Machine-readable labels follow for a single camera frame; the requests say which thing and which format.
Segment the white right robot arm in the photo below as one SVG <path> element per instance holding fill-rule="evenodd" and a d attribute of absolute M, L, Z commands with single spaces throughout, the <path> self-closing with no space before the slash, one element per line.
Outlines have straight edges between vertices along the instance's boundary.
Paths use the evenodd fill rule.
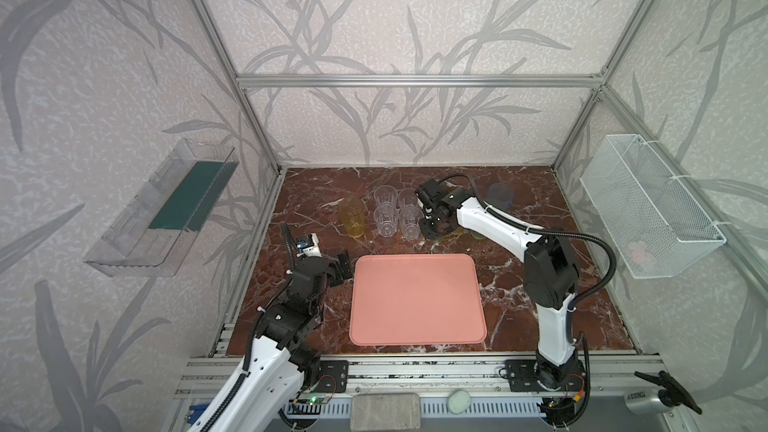
<path fill-rule="evenodd" d="M 461 227 L 492 240 L 522 262 L 524 291 L 537 309 L 535 377 L 547 390 L 560 389 L 578 370 L 569 307 L 580 270 L 569 239 L 547 235 L 542 227 L 521 222 L 466 189 L 451 190 L 434 179 L 419 185 L 415 196 L 426 238 L 442 238 Z"/>

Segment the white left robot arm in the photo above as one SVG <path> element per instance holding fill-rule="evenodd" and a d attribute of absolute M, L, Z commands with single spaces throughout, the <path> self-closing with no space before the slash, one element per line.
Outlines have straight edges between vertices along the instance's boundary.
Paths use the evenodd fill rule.
<path fill-rule="evenodd" d="M 245 353 L 192 431 L 264 431 L 288 402 L 320 381 L 320 354 L 306 339 L 321 322 L 328 289 L 353 277 L 349 255 L 305 254 L 255 319 Z"/>

